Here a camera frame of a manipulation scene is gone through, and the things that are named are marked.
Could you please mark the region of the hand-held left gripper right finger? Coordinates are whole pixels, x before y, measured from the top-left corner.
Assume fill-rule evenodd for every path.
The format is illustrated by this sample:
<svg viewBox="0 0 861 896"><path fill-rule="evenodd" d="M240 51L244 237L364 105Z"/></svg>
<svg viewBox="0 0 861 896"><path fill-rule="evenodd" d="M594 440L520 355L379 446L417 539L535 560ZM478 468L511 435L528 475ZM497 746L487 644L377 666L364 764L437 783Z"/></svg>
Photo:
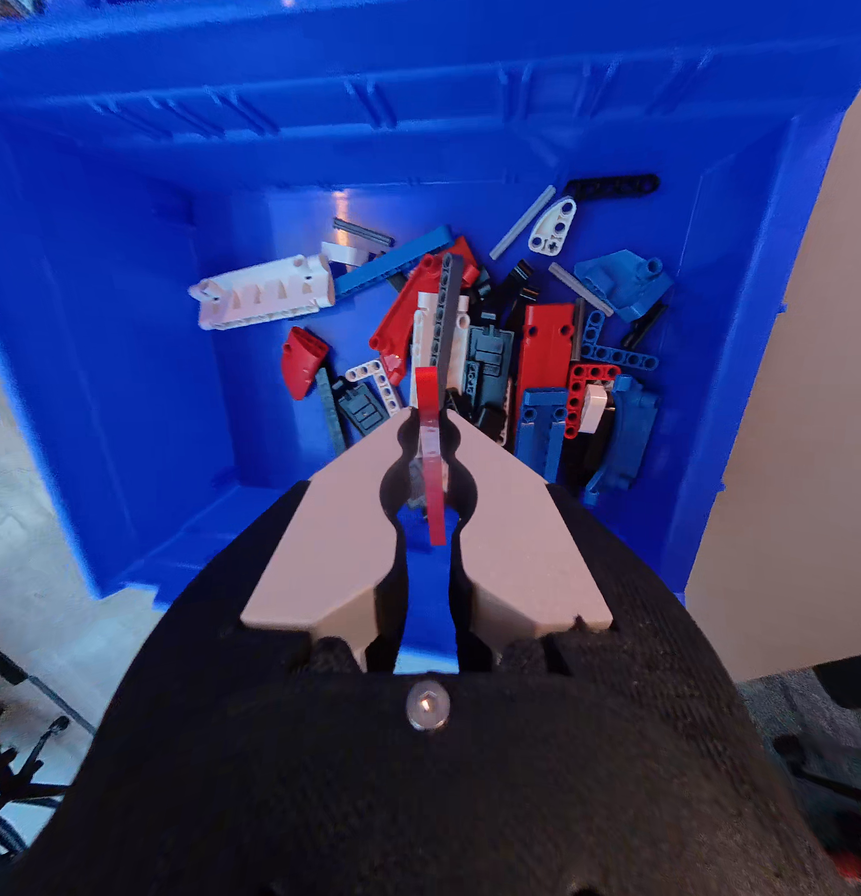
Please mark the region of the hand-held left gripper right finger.
<svg viewBox="0 0 861 896"><path fill-rule="evenodd" d="M454 411L440 415L459 670L489 671L517 641L614 622L546 481Z"/></svg>

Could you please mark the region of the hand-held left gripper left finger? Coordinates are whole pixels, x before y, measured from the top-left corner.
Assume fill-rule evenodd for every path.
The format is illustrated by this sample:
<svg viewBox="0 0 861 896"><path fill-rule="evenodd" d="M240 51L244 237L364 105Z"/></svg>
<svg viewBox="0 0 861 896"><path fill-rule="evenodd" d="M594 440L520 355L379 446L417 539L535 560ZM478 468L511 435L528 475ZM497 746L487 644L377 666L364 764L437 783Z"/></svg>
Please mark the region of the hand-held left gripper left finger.
<svg viewBox="0 0 861 896"><path fill-rule="evenodd" d="M409 589L397 515L417 428L416 410L401 410L309 479L242 624L336 637L366 670L393 671Z"/></svg>

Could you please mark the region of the thin red lego beam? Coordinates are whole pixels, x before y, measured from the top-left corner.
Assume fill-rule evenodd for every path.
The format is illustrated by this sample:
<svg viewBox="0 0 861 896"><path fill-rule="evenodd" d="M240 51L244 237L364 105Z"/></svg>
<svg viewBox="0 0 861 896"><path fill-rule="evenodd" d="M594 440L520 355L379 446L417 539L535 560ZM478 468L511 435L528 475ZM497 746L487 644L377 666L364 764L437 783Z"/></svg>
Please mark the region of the thin red lego beam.
<svg viewBox="0 0 861 896"><path fill-rule="evenodd" d="M423 480L431 546L447 543L445 521L444 463L440 447L440 403L438 371L422 366L414 371L415 394L419 414Z"/></svg>

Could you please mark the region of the heap of larger lego parts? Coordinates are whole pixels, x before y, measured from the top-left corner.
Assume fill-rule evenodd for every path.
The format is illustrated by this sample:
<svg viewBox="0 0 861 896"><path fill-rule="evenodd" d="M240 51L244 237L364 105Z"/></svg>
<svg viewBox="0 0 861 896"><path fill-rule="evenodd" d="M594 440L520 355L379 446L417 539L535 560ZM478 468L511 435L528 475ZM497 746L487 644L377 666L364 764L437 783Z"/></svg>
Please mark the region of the heap of larger lego parts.
<svg viewBox="0 0 861 896"><path fill-rule="evenodd" d="M495 284L466 237L447 226L400 245L344 218L334 228L359 243L323 242L318 253L202 278L189 293L202 330L229 331L314 315L391 285L395 298L366 342L375 356L344 375L335 376L336 350L311 330L292 325L278 345L290 399L315 391L335 454L347 449L346 427L364 437L397 415L407 371L413 407L423 402L423 382L433 389L439 373L443 407L552 482L562 443L612 413L610 387L588 384L658 366L635 350L671 287L657 258L620 251L581 263L576 274L551 263L575 303L537 309L532 264L520 260Z"/></svg>

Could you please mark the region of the blue bin with code sticker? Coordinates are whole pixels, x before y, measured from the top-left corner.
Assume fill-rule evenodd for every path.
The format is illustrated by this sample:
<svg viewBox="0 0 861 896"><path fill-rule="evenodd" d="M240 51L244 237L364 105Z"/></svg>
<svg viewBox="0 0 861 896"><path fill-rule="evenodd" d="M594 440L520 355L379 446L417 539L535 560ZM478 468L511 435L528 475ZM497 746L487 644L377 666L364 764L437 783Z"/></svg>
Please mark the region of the blue bin with code sticker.
<svg viewBox="0 0 861 896"><path fill-rule="evenodd" d="M841 121L861 2L48 2L0 20L0 374L86 583L170 603L333 457L289 321L198 328L190 285L318 252L334 215L481 263L547 185L562 264L675 278L661 396L599 518L681 594Z"/></svg>

